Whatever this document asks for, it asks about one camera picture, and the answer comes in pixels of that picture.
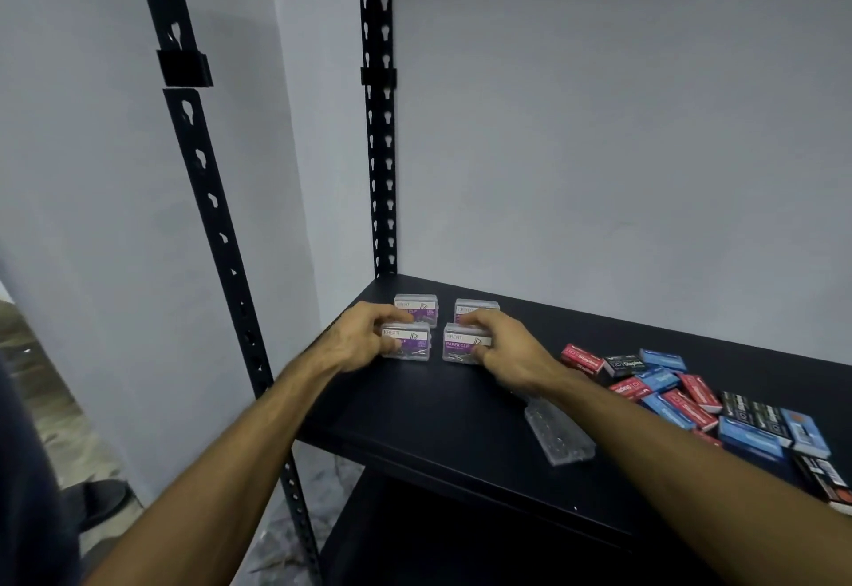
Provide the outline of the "person's right hand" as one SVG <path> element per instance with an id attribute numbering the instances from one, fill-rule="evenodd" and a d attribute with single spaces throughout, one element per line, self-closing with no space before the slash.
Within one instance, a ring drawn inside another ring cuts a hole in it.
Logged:
<path id="1" fill-rule="evenodd" d="M 537 397 L 556 395 L 583 377 L 555 360 L 515 318 L 500 310 L 479 310 L 461 317 L 462 325 L 488 329 L 492 348 L 508 358 L 505 372 L 491 372 L 506 387 Z"/>

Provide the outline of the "person's left hand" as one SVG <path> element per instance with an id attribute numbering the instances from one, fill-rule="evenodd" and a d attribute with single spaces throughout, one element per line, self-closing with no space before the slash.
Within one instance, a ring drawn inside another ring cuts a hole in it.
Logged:
<path id="1" fill-rule="evenodd" d="M 354 372 L 373 359 L 364 359 L 363 304 L 359 301 L 344 311 L 319 338 L 323 359 L 336 373 Z"/>

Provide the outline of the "clear paper clip box purple label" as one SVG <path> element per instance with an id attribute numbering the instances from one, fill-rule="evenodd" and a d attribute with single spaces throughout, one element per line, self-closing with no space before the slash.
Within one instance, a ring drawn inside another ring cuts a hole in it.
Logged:
<path id="1" fill-rule="evenodd" d="M 426 323 L 435 329 L 439 322 L 439 301 L 435 294 L 398 293 L 393 305 L 410 313 L 415 322 Z"/>
<path id="2" fill-rule="evenodd" d="M 432 328 L 427 322 L 388 322 L 382 325 L 381 335 L 399 343 L 392 352 L 383 353 L 386 358 L 412 362 L 427 362 L 430 359 Z"/>
<path id="3" fill-rule="evenodd" d="M 488 348 L 492 343 L 488 329 L 448 322 L 443 330 L 442 359 L 453 364 L 479 365 L 474 349 L 477 346 Z"/>
<path id="4" fill-rule="evenodd" d="M 500 310 L 497 301 L 456 299 L 453 310 L 453 322 L 460 323 L 463 315 L 479 310 Z"/>

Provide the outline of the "person's left forearm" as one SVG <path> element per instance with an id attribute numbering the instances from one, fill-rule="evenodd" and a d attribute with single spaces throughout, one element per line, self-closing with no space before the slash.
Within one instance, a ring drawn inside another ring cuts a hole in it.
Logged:
<path id="1" fill-rule="evenodd" d="M 289 364 L 119 538 L 82 586 L 230 586 L 307 412 L 360 366 L 316 346 Z"/>

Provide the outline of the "person's right forearm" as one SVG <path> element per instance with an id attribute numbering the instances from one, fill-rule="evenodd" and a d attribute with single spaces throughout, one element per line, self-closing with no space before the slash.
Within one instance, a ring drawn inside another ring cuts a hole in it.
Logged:
<path id="1" fill-rule="evenodd" d="M 550 360 L 541 393 L 734 586 L 852 586 L 852 520 Z"/>

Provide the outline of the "black metal shelf board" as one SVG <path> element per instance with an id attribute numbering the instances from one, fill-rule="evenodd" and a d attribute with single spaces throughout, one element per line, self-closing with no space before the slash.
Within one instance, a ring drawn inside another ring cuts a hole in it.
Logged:
<path id="1" fill-rule="evenodd" d="M 602 452 L 552 467 L 519 398 L 478 366 L 444 362 L 442 328 L 454 300 L 498 301 L 557 356 L 648 348 L 680 355 L 714 390 L 811 416 L 831 461 L 852 484 L 852 366 L 483 293 L 417 277 L 371 281 L 357 301 L 390 303 L 398 293 L 437 296 L 441 322 L 430 360 L 379 358 L 325 389 L 299 439 L 460 501 L 529 515 L 610 548 L 677 543 L 647 502 Z"/>

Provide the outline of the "clear plastic box without label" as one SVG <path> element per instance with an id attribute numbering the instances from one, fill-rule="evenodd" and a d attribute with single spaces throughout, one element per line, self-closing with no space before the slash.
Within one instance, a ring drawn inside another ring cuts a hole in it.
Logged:
<path id="1" fill-rule="evenodd" d="M 595 457 L 595 442 L 547 400 L 529 398 L 524 416 L 550 466 L 587 462 Z"/>

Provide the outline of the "black perforated shelf upright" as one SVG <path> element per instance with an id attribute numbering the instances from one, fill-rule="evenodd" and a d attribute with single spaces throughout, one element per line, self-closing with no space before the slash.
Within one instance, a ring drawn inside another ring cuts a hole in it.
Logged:
<path id="1" fill-rule="evenodd" d="M 272 367 L 252 300 L 199 90 L 214 85 L 197 48 L 186 0 L 146 0 L 158 39 L 165 101 L 255 399 L 272 387 Z"/>
<path id="2" fill-rule="evenodd" d="M 398 271 L 396 102 L 393 0 L 359 0 L 367 143 L 370 166 L 372 256 L 376 278 Z"/>

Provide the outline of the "black lower shelf board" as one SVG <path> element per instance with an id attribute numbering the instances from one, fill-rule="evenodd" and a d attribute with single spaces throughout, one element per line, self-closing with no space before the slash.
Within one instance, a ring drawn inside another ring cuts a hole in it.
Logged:
<path id="1" fill-rule="evenodd" d="M 723 586 L 675 542 L 615 548 L 370 470 L 320 563 L 323 586 Z"/>

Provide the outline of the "pile of small staple boxes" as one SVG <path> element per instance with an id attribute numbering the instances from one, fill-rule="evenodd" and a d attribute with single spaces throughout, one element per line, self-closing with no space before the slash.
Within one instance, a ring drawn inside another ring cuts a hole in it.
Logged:
<path id="1" fill-rule="evenodd" d="M 738 393 L 713 391 L 676 354 L 642 348 L 633 354 L 599 356 L 567 344 L 560 361 L 594 379 L 608 375 L 611 392 L 698 438 L 768 462 L 782 475 L 794 468 L 806 491 L 852 518 L 852 484 L 837 472 L 811 416 Z"/>

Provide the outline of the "person's black shoe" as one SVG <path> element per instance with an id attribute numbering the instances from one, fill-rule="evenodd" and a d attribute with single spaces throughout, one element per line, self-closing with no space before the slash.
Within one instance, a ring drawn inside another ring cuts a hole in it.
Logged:
<path id="1" fill-rule="evenodd" d="M 64 511 L 78 534 L 119 514 L 133 496 L 129 484 L 116 478 L 87 480 L 59 491 Z"/>

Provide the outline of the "person's dark shirt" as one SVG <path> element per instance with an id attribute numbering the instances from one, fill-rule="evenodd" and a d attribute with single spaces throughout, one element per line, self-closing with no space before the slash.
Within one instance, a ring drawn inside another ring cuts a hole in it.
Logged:
<path id="1" fill-rule="evenodd" d="M 82 580 L 79 534 L 0 357 L 0 586 L 81 586 Z"/>

